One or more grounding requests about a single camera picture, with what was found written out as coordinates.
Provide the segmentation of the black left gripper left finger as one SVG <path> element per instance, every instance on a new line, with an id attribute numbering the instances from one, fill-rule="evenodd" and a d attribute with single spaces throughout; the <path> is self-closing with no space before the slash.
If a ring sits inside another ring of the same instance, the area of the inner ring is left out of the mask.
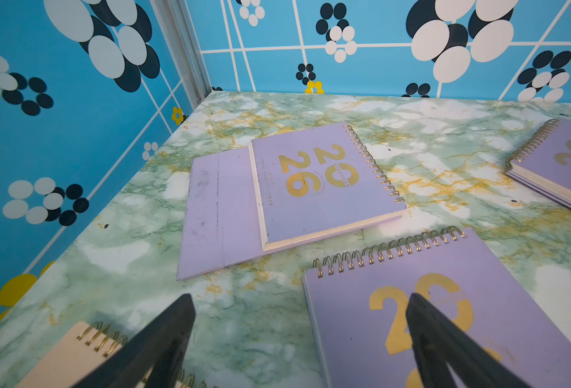
<path id="1" fill-rule="evenodd" d="M 77 387 L 174 387 L 182 368 L 196 311 L 190 294 L 180 296 Z"/>

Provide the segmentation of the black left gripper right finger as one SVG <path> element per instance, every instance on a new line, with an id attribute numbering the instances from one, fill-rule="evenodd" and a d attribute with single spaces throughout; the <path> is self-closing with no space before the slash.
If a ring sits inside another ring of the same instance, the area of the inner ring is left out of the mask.
<path id="1" fill-rule="evenodd" d="M 414 293 L 406 318 L 423 386 L 526 387 L 523 380 L 495 360 L 431 302 Z"/>

